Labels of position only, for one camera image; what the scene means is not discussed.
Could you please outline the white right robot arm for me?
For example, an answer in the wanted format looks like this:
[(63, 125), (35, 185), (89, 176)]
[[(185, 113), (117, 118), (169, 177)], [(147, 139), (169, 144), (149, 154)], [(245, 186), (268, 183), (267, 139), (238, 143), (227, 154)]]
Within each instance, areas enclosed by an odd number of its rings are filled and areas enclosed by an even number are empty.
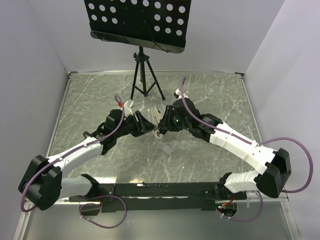
[(276, 199), (291, 175), (288, 151), (262, 146), (218, 117), (210, 113), (201, 114), (188, 98), (179, 98), (172, 105), (167, 105), (158, 128), (163, 135), (186, 130), (193, 137), (219, 146), (253, 167), (247, 172), (228, 172), (219, 180), (218, 193), (223, 199), (248, 191), (260, 191)]

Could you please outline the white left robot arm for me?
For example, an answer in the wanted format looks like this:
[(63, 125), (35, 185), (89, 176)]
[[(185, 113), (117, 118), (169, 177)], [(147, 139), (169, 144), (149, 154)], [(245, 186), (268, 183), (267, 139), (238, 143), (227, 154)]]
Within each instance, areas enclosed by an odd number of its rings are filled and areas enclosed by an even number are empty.
[(139, 111), (125, 114), (120, 109), (111, 110), (94, 132), (84, 132), (85, 139), (81, 143), (56, 155), (38, 155), (31, 160), (18, 186), (22, 194), (21, 210), (28, 212), (24, 207), (26, 199), (42, 211), (62, 198), (82, 196), (87, 201), (95, 200), (99, 195), (97, 180), (88, 174), (74, 178), (67, 175), (85, 162), (105, 155), (116, 145), (118, 138), (140, 137), (155, 129), (156, 125)]

